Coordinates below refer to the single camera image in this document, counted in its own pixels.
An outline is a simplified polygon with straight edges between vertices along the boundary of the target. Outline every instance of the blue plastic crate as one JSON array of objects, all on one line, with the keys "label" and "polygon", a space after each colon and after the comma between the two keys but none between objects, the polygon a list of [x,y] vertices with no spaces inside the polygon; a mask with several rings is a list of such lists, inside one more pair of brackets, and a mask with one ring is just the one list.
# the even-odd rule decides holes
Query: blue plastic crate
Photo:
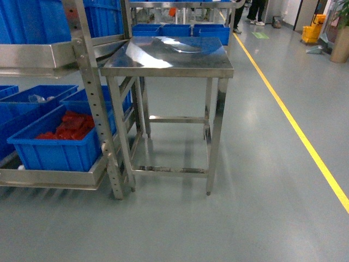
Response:
[{"label": "blue plastic crate", "polygon": [[91,114],[88,104],[62,105],[11,136],[26,169],[88,171],[101,154],[96,128],[82,140],[35,139],[39,134],[55,132],[67,110]]},{"label": "blue plastic crate", "polygon": [[223,45],[229,42],[229,27],[223,28],[201,28],[199,31],[200,37],[218,37]]},{"label": "blue plastic crate", "polygon": [[161,35],[160,27],[136,27],[132,28],[134,37],[158,37]]},{"label": "blue plastic crate", "polygon": [[45,99],[48,97],[55,97],[48,102],[39,103],[41,111],[43,114],[46,114],[58,107],[60,100],[76,92],[77,88],[77,85],[40,85],[3,98],[0,102],[28,104],[30,103],[28,97],[33,94],[37,94]]},{"label": "blue plastic crate", "polygon": [[192,29],[192,36],[199,37],[199,30],[202,28],[224,28],[221,24],[195,24]]},{"label": "blue plastic crate", "polygon": [[60,0],[0,0],[0,44],[70,41]]},{"label": "blue plastic crate", "polygon": [[0,86],[0,99],[18,93],[18,86]]},{"label": "blue plastic crate", "polygon": [[101,4],[85,5],[91,37],[121,34],[123,24],[119,7]]},{"label": "blue plastic crate", "polygon": [[15,151],[7,138],[42,116],[38,105],[0,103],[0,160]]},{"label": "blue plastic crate", "polygon": [[162,35],[166,37],[189,37],[190,33],[190,25],[164,25]]},{"label": "blue plastic crate", "polygon": [[[102,86],[102,92],[103,92],[104,101],[106,101],[107,105],[111,106],[111,97],[109,94],[108,86]],[[87,101],[88,99],[87,99],[86,91],[80,90],[74,94],[71,94],[70,96],[67,96],[66,98],[61,100],[60,103],[64,103],[64,102],[85,103]],[[127,96],[125,97],[124,102],[122,103],[124,112],[126,112],[131,106],[132,106],[131,91],[129,91]]]},{"label": "blue plastic crate", "polygon": [[132,28],[132,34],[135,37],[158,37],[161,35],[161,28],[162,25],[156,23],[139,23]]},{"label": "blue plastic crate", "polygon": [[88,5],[105,5],[105,6],[113,6],[113,7],[120,7],[120,0],[83,0],[84,6]]}]

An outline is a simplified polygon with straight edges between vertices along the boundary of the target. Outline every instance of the perforated metal post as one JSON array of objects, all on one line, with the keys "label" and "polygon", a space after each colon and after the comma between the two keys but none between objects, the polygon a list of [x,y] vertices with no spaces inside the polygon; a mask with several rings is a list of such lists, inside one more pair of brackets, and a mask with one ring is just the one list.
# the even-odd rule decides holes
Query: perforated metal post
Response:
[{"label": "perforated metal post", "polygon": [[91,42],[85,8],[82,0],[62,0],[68,20],[76,60],[103,154],[108,158],[107,172],[115,198],[123,199],[123,180],[116,161],[115,145],[107,118],[99,72]]}]

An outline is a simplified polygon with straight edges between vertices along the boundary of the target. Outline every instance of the person's leg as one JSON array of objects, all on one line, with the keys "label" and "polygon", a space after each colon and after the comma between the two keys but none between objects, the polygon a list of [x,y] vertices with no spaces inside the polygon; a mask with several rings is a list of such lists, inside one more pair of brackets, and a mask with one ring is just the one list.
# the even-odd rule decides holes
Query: person's leg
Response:
[{"label": "person's leg", "polygon": [[258,0],[258,3],[258,22],[261,22],[264,6],[266,5],[266,0]]},{"label": "person's leg", "polygon": [[240,22],[240,19],[241,19],[241,16],[242,16],[242,13],[244,11],[244,6],[238,8],[235,10],[235,16],[234,16],[234,27],[233,28],[238,28],[238,24]]},{"label": "person's leg", "polygon": [[258,0],[253,0],[249,10],[249,14],[247,15],[247,18],[249,20],[256,20],[257,10],[258,10]]}]

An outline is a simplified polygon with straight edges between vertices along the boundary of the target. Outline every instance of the yellow floor line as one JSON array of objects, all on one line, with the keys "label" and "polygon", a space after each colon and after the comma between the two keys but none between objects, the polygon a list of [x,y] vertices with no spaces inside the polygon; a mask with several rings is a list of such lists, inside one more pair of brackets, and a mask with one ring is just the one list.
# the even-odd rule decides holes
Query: yellow floor line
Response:
[{"label": "yellow floor line", "polygon": [[318,166],[318,168],[322,172],[323,176],[327,180],[328,184],[331,186],[333,192],[335,193],[335,195],[337,196],[337,198],[339,199],[339,201],[342,203],[343,207],[345,208],[345,210],[349,214],[349,199],[348,199],[348,197],[345,195],[345,193],[343,192],[343,190],[341,189],[341,187],[337,183],[336,179],[333,177],[331,172],[328,170],[327,166],[322,161],[321,157],[318,155],[318,153],[316,152],[314,147],[311,145],[308,138],[306,138],[305,134],[303,133],[303,131],[301,130],[301,128],[297,124],[296,120],[294,120],[293,116],[291,115],[291,113],[289,112],[287,107],[285,106],[284,102],[282,102],[282,100],[280,99],[278,94],[275,92],[274,88],[271,86],[271,84],[269,83],[268,79],[266,78],[266,76],[264,75],[262,70],[259,68],[259,66],[255,62],[255,60],[252,58],[251,54],[247,51],[244,44],[241,42],[241,40],[239,39],[239,37],[235,33],[234,33],[234,36],[235,36],[236,40],[239,42],[239,44],[242,47],[242,49],[244,50],[244,52],[246,53],[246,55],[249,58],[249,60],[251,61],[251,63],[253,64],[253,66],[256,68],[260,77],[262,78],[262,80],[264,81],[266,86],[268,87],[270,93],[273,95],[276,102],[278,102],[279,106],[281,107],[281,109],[284,112],[285,116],[287,117],[288,121],[292,125],[293,129],[296,131],[297,135],[301,139],[305,148],[308,150],[311,157],[315,161],[316,165]]}]

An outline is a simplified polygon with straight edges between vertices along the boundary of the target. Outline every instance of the metal shelf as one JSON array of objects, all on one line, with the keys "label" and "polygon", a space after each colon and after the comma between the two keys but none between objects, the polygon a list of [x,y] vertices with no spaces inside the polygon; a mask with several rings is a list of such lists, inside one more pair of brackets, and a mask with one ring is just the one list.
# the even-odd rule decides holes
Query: metal shelf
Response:
[{"label": "metal shelf", "polygon": [[[114,53],[124,44],[124,35],[92,38],[96,58]],[[50,45],[0,45],[0,76],[60,78],[79,67],[72,42]]]},{"label": "metal shelf", "polygon": [[143,8],[240,8],[241,2],[130,2],[130,7]]},{"label": "metal shelf", "polygon": [[[130,109],[125,117],[127,131],[135,123],[134,109]],[[121,147],[118,134],[113,137],[118,148],[116,151],[121,159]],[[108,159],[101,155],[88,172],[53,171],[53,170],[18,170],[21,161],[16,153],[10,156],[3,168],[0,168],[0,186],[8,187],[40,187],[97,190],[106,174]]]}]

